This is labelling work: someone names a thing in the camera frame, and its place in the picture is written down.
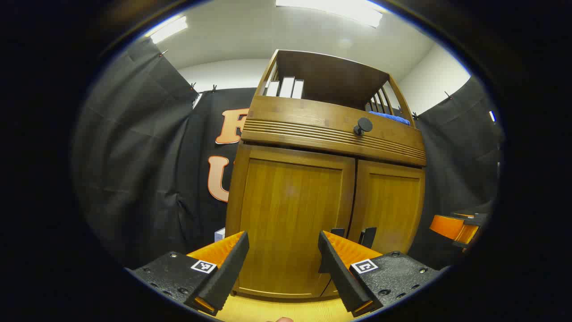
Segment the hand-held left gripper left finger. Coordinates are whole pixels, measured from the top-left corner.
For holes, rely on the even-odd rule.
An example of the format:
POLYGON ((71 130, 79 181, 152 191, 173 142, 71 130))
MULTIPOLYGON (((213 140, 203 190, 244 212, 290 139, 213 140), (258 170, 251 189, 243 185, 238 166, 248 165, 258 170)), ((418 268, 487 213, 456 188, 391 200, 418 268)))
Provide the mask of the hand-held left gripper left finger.
POLYGON ((248 233, 242 231, 192 253, 168 251, 127 271, 164 297, 216 316, 233 291, 248 251, 248 233))

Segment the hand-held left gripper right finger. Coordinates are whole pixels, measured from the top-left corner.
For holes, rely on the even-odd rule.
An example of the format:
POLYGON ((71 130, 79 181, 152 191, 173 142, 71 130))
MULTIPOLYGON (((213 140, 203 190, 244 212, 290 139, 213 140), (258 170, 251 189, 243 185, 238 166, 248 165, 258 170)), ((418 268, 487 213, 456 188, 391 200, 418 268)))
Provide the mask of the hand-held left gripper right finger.
POLYGON ((446 267, 432 269, 401 251, 382 254, 331 232, 320 232, 317 246, 319 272, 330 275, 354 318, 395 306, 447 273, 446 267))

